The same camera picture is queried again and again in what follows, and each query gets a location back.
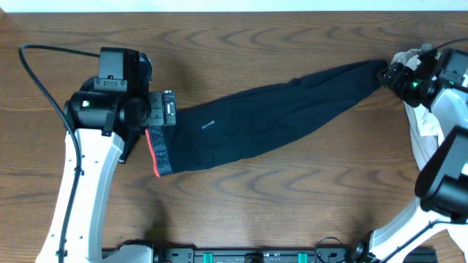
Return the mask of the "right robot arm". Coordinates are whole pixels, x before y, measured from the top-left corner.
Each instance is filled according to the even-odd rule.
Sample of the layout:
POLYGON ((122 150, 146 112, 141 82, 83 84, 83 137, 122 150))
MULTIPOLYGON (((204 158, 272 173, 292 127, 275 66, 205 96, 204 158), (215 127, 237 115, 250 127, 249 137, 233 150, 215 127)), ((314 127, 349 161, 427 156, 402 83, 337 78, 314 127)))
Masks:
POLYGON ((351 262, 402 262, 447 231, 467 252, 467 53, 429 43, 397 53, 380 82, 407 106, 424 106, 443 141, 422 163, 415 198, 390 223, 359 242, 351 262))

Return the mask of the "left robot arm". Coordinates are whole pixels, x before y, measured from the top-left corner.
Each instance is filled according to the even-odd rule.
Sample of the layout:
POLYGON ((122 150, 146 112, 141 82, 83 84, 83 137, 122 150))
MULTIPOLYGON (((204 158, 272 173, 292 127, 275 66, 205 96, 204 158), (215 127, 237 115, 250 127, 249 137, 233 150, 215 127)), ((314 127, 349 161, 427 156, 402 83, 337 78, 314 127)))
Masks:
POLYGON ((52 101, 67 130, 58 200, 38 262, 155 262, 152 245, 102 250, 102 228, 117 164, 150 128, 176 123, 172 91, 150 92, 152 64, 145 53, 102 47, 99 71, 64 107, 52 101))

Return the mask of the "black pants with red waistband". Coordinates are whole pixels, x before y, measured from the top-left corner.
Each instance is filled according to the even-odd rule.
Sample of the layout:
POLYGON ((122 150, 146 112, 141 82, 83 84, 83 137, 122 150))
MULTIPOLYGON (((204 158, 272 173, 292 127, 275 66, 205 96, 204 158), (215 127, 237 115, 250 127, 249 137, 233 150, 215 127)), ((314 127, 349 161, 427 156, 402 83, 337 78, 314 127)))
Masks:
POLYGON ((210 169, 299 140, 376 91, 387 65, 346 64, 179 110, 175 125, 146 130, 154 174, 210 169))

